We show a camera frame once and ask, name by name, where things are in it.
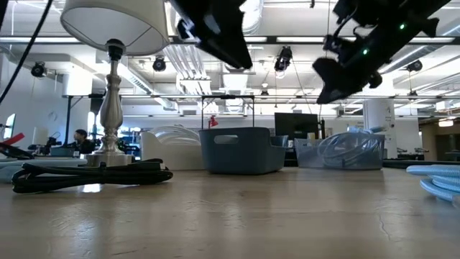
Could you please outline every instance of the red object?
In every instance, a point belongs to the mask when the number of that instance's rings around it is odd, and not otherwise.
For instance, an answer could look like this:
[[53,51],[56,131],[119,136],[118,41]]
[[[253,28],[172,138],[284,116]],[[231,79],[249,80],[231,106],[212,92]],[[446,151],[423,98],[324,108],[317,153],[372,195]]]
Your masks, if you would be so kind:
[[211,119],[208,121],[208,129],[217,125],[219,125],[219,123],[216,121],[216,116],[211,116]]
[[25,138],[24,134],[19,133],[18,135],[11,137],[8,140],[3,141],[3,143],[6,145],[13,145],[14,143],[19,142],[23,138]]

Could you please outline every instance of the coiled blue hose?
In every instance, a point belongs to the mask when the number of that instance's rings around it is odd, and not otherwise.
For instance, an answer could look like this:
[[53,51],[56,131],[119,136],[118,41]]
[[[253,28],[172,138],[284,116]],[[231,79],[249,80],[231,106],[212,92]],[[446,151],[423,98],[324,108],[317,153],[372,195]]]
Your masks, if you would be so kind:
[[429,176],[420,180],[420,186],[430,194],[446,201],[460,199],[460,165],[412,165],[407,172]]

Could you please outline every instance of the white lampshade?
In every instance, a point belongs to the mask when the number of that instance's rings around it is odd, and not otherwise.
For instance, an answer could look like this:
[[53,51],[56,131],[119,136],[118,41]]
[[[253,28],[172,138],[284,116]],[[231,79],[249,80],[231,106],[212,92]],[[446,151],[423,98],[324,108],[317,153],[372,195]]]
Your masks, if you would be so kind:
[[169,44],[163,0],[67,0],[60,21],[99,50],[110,39],[122,41],[127,55],[151,55]]

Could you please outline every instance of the desk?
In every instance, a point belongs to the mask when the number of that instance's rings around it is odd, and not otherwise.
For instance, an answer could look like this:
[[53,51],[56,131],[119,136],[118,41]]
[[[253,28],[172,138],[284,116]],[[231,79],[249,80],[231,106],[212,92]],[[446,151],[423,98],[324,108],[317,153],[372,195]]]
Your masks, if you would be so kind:
[[400,170],[178,172],[98,190],[1,186],[1,258],[460,258],[460,210]]

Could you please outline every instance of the black monitor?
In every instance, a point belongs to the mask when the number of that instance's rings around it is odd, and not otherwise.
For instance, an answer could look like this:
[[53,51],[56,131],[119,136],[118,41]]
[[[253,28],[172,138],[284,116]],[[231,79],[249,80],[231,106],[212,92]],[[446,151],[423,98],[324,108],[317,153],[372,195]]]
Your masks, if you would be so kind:
[[315,133],[319,138],[317,114],[275,113],[275,134],[287,135],[289,140],[308,138],[308,133]]

